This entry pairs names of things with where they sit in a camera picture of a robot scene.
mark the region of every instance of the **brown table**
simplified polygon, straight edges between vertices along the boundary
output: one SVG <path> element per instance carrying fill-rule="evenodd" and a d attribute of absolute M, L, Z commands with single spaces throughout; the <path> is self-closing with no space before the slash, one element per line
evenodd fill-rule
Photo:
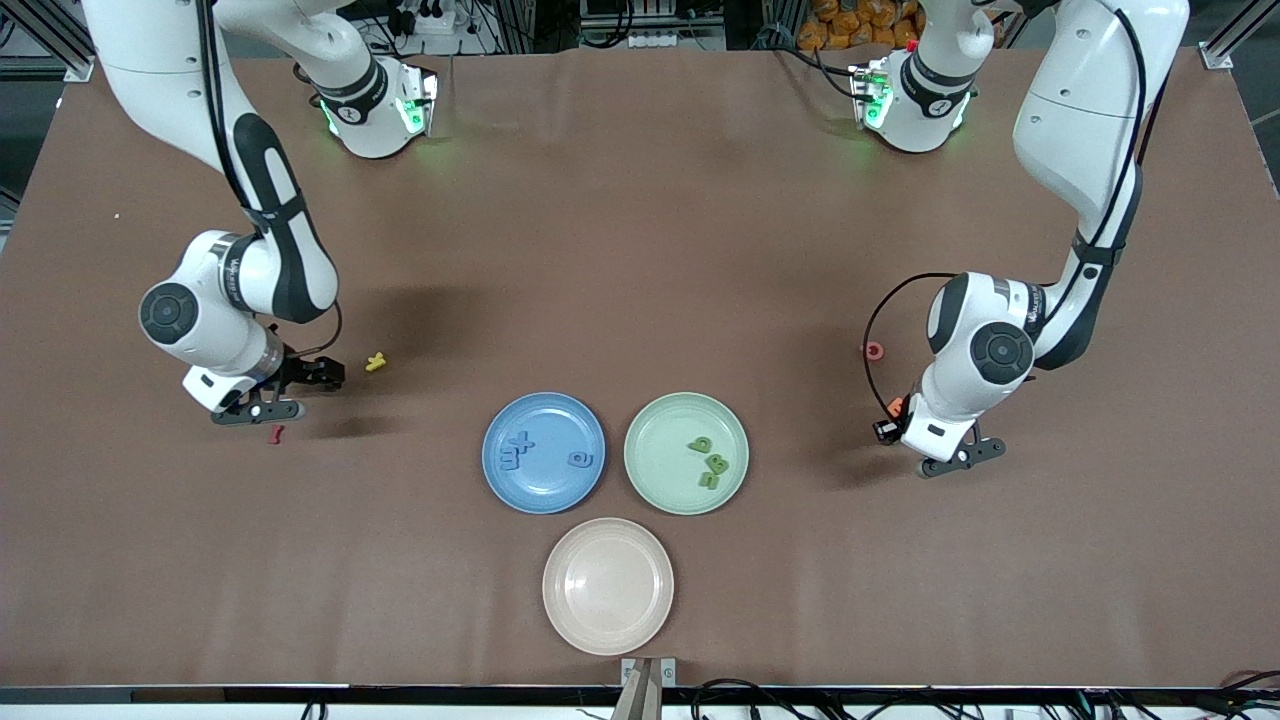
<path fill-rule="evenodd" d="M 984 418 L 1009 455 L 923 480 L 874 446 L 858 346 L 893 283 L 1057 277 L 1074 214 L 1010 142 L 1038 60 L 995 53 L 965 127 L 906 156 L 768 54 L 465 59 L 449 137 L 384 161 L 326 136 L 288 63 L 238 65 L 342 273 L 353 375 L 278 447 L 210 424 L 134 318 L 191 237 L 246 227 L 221 178 L 101 77 L 69 87 L 0 263 L 0 682 L 616 682 L 539 596 L 557 538 L 605 515 L 672 556 L 644 652 L 686 682 L 1280 664 L 1280 204 L 1230 76 L 1192 54 L 1093 347 Z M 928 361 L 925 284 L 878 324 L 887 388 Z M 588 402 L 612 452 L 554 516 L 506 507 L 477 461 L 493 414 L 540 389 Z M 678 389 L 753 443 L 742 491 L 699 518 L 648 506 L 621 462 L 632 415 Z"/>

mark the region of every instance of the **blue plate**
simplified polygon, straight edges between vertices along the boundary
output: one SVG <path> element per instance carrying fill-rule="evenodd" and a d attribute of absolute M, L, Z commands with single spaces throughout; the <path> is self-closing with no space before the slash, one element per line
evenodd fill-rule
<path fill-rule="evenodd" d="M 526 395 L 502 409 L 480 448 L 494 495 L 522 512 L 573 507 L 604 469 L 604 429 L 591 410 L 558 392 Z"/>

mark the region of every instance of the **white plate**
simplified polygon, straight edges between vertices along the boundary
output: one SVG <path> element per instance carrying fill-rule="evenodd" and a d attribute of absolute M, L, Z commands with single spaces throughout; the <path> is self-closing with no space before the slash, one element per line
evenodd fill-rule
<path fill-rule="evenodd" d="M 676 578 L 658 538 L 621 518 L 573 528 L 543 570 L 543 605 L 556 632 L 591 655 L 649 642 L 671 612 Z"/>

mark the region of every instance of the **gray floor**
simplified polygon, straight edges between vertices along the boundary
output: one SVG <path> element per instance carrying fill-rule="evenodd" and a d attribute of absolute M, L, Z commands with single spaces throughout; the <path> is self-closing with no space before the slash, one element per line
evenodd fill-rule
<path fill-rule="evenodd" d="M 1204 40 L 1243 5 L 1243 0 L 1192 0 L 1192 22 L 1184 45 Z M 1019 36 L 1018 47 L 1047 47 L 1053 24 L 1046 13 Z M 279 56 L 261 44 L 229 37 L 236 56 Z M 1233 54 L 1236 85 L 1267 164 L 1280 169 L 1280 13 Z M 59 82 L 0 82 L 0 187 L 22 192 L 40 154 L 61 94 Z M 6 213 L 0 208 L 0 223 Z M 0 234 L 0 247 L 4 237 Z"/>

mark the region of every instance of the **yellow toy piece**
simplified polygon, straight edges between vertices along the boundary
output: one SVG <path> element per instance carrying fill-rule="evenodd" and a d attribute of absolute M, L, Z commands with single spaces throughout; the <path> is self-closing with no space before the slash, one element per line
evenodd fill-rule
<path fill-rule="evenodd" d="M 374 370 L 381 368 L 387 364 L 387 359 L 383 357 L 381 352 L 374 352 L 374 356 L 369 359 L 369 364 L 365 365 L 366 373 L 372 373 Z"/>

